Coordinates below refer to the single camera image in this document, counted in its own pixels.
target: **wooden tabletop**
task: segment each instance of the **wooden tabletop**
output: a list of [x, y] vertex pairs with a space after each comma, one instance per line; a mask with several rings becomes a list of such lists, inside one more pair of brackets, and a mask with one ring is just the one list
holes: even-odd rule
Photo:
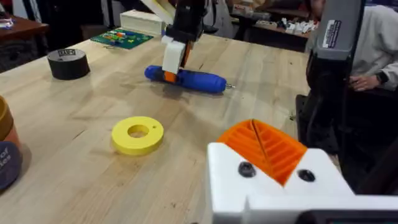
[[[54, 80], [46, 58], [0, 74], [24, 147], [20, 179], [0, 195], [0, 223], [202, 223], [206, 146], [256, 118], [296, 137], [295, 97], [306, 94], [307, 56], [204, 35], [187, 69], [236, 85], [209, 95], [144, 77], [160, 65], [156, 37], [132, 50], [86, 41], [91, 74]], [[142, 157], [116, 154], [112, 127], [149, 116], [165, 128]]]
[[36, 34], [46, 32], [49, 25], [30, 21], [21, 17], [11, 16], [14, 26], [10, 30], [0, 29], [0, 42], [14, 39], [28, 39]]

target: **blue object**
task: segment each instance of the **blue object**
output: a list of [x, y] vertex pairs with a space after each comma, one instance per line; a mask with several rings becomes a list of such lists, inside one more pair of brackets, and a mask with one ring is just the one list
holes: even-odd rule
[[[150, 80], [165, 82], [164, 71], [160, 66], [150, 65], [145, 69], [145, 76]], [[226, 88], [225, 78], [211, 73], [189, 70], [180, 70], [177, 74], [177, 81], [171, 84], [207, 93], [222, 93]]]
[[0, 142], [0, 190], [8, 188], [21, 172], [22, 156], [12, 143]]

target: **roll of tape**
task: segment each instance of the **roll of tape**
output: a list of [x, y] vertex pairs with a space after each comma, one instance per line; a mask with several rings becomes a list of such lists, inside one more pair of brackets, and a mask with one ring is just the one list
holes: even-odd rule
[[6, 100], [0, 96], [0, 141], [2, 141], [10, 132], [14, 120]]
[[[145, 136], [132, 137], [132, 133], [141, 132]], [[162, 124], [153, 118], [138, 116], [120, 121], [112, 130], [112, 143], [120, 153], [140, 156], [156, 150], [163, 140]]]
[[78, 49], [56, 50], [47, 55], [54, 78], [74, 80], [90, 72], [86, 53]]

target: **white sweater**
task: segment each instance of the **white sweater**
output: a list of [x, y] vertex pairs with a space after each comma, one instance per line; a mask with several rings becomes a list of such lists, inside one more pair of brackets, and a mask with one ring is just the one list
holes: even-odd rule
[[[309, 52], [317, 32], [309, 38]], [[395, 90], [398, 85], [398, 13], [384, 6], [365, 7], [361, 33], [356, 49], [352, 75], [374, 75], [383, 71], [389, 81], [383, 88]]]

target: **orange part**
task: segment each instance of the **orange part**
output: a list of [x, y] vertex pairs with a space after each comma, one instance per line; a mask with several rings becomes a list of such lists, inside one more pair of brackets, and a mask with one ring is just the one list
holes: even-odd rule
[[185, 54], [184, 54], [184, 59], [182, 61], [183, 62], [182, 67], [184, 67], [185, 64], [187, 64], [189, 53], [191, 52], [191, 47], [192, 47], [192, 42], [188, 42], [187, 46], [185, 47]]
[[255, 119], [233, 126], [217, 141], [234, 149], [281, 185], [307, 151], [287, 134]]
[[177, 80], [177, 76], [174, 73], [165, 71], [164, 72], [164, 79], [167, 82], [175, 83], [175, 81]]

